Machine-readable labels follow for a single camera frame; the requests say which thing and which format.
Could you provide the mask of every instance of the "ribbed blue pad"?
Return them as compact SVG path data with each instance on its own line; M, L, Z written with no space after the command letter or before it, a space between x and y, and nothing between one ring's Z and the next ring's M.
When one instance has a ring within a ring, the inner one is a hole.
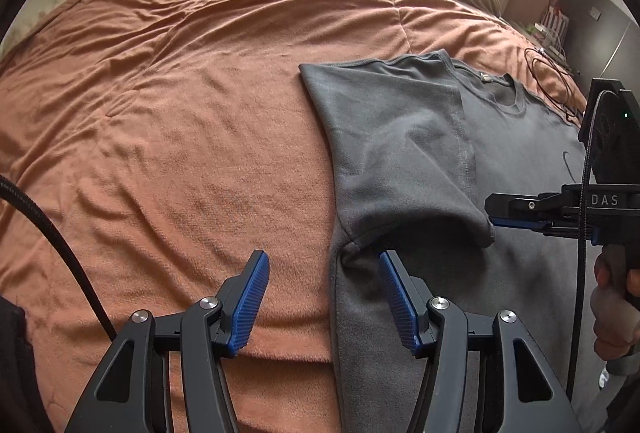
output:
M396 322L402 345L415 355L422 346L418 339L418 318L387 253L380 255L380 275L386 301Z
M228 352L232 357L238 355L238 350L244 348L249 341L249 335L254 327L255 317L260 309L268 282L269 257L266 253L262 253L240 297L238 307L231 316L231 337Z

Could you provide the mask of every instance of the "electrical outlet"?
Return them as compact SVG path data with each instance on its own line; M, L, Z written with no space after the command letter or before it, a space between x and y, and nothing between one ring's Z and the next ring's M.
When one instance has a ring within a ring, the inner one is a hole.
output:
M596 21L600 19L600 14L602 14L602 12L596 9L596 7L591 7L591 10L589 10L589 15Z

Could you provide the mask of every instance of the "silver bolt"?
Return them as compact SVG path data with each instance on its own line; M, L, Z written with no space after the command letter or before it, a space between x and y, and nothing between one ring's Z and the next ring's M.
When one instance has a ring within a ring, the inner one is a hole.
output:
M511 312L510 310L503 310L500 312L500 319L505 323L515 323L516 314L515 312Z
M431 299L431 306L437 310L446 310L449 308L449 301L441 297L434 297Z
M217 306L218 306L218 298L216 297L208 296L200 300L200 308L212 309Z
M134 323L144 323L149 318L149 312L146 310L136 310L131 315L131 321Z

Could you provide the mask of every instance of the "orange blanket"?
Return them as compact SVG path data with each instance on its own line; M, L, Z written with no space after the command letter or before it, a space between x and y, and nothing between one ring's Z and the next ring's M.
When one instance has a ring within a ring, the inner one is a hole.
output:
M0 174L60 228L117 328L138 308L184 310L267 251L254 332L225 365L242 430L335 432L332 169L298 64L445 48L535 91L525 47L452 0L68 0L0 63ZM62 431L108 340L62 260L1 203L0 292L26 310ZM172 377L180 432L177 363Z

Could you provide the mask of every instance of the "person's arm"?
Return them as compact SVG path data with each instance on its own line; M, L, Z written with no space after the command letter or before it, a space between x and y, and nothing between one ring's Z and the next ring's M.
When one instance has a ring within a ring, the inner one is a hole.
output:
M630 270L625 278L623 251L604 247L594 266L598 286L591 294L596 317L593 349L605 361L622 357L640 339L640 312L624 299L625 290L640 296L640 269Z

